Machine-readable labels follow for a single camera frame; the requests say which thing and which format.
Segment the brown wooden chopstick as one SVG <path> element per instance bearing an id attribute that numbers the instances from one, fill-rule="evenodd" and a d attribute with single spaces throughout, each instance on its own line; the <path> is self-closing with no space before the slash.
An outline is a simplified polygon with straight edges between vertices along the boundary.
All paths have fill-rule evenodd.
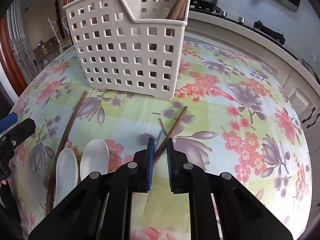
<path id="1" fill-rule="evenodd" d="M 171 10 L 167 14 L 166 19 L 182 21 L 185 18 L 188 18 L 185 15 L 187 3 L 189 0 L 177 0 L 172 6 Z"/>
<path id="2" fill-rule="evenodd" d="M 64 147 L 73 126 L 73 122 L 76 119 L 76 114 L 86 95 L 87 91 L 83 93 L 80 101 L 76 105 L 58 146 L 48 183 L 46 215 L 48 215 L 50 211 L 52 211 L 53 208 L 72 191 L 78 181 L 76 156 L 70 148 L 64 149 Z"/>

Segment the white ceramic spoon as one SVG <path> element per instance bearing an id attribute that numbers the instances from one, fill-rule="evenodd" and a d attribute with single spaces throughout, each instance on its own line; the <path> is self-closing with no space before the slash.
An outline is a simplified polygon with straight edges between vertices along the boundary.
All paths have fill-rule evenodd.
<path id="1" fill-rule="evenodd" d="M 107 174 L 110 155 L 107 144 L 101 139 L 93 139 L 85 147 L 80 161 L 80 179 L 91 172 Z"/>
<path id="2" fill-rule="evenodd" d="M 56 164 L 56 185 L 53 207 L 56 207 L 78 183 L 78 164 L 70 148 L 63 149 Z"/>

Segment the dark wooden chopstick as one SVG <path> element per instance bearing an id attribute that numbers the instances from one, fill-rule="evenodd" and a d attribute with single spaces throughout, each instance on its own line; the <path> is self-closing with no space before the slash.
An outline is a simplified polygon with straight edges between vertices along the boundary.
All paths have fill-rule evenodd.
<path id="1" fill-rule="evenodd" d="M 173 126 L 171 127 L 170 131 L 168 132 L 168 134 L 165 136 L 163 142 L 160 144 L 159 148 L 157 149 L 157 151 L 155 152 L 155 155 L 154 155 L 154 164 L 156 164 L 162 153 L 164 152 L 164 150 L 166 149 L 167 147 L 167 140 L 169 138 L 172 138 L 172 136 L 175 134 L 177 128 L 180 126 L 180 123 L 181 121 L 183 120 L 184 116 L 185 116 L 185 113 L 186 111 L 188 110 L 188 107 L 187 106 L 184 106 L 184 108 L 182 109 L 180 115 L 178 116 L 178 118 L 176 119 L 175 123 L 173 124 Z"/>

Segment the red wooden sliding door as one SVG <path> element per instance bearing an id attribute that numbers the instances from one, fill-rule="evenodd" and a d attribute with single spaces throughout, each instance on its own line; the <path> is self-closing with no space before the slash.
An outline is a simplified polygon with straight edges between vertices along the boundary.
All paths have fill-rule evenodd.
<path id="1" fill-rule="evenodd" d="M 60 55 L 47 21 L 69 37 L 63 6 L 70 0 L 1 0 L 1 69 L 17 96 Z"/>

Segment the black gas stove top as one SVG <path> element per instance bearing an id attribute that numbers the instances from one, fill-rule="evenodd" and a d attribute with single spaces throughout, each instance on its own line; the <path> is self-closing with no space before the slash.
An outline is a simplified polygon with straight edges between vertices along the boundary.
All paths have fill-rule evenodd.
<path id="1" fill-rule="evenodd" d="M 286 44 L 283 34 L 276 32 L 261 21 L 249 22 L 244 16 L 234 16 L 217 5 L 210 5 L 191 1 L 190 18 L 221 27 L 247 38 L 265 49 L 275 53 L 279 57 L 292 57 L 300 61 L 301 58 Z"/>

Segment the white ornate dining chair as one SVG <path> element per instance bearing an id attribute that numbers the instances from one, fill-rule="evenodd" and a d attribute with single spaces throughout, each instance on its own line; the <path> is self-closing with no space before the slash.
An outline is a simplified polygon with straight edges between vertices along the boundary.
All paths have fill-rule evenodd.
<path id="1" fill-rule="evenodd" d="M 48 18 L 47 21 L 59 44 L 60 53 L 63 53 L 66 49 L 68 49 L 72 45 L 71 38 L 70 37 L 62 38 L 57 23 L 55 21 L 52 21 L 50 18 Z"/>

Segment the white perforated plastic utensil basket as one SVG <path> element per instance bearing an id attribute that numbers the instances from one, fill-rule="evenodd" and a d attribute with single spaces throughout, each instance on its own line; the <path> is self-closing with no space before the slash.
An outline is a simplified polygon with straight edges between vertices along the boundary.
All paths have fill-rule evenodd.
<path id="1" fill-rule="evenodd" d="M 65 5 L 89 85 L 174 97 L 186 18 L 167 15 L 176 0 L 75 0 Z"/>

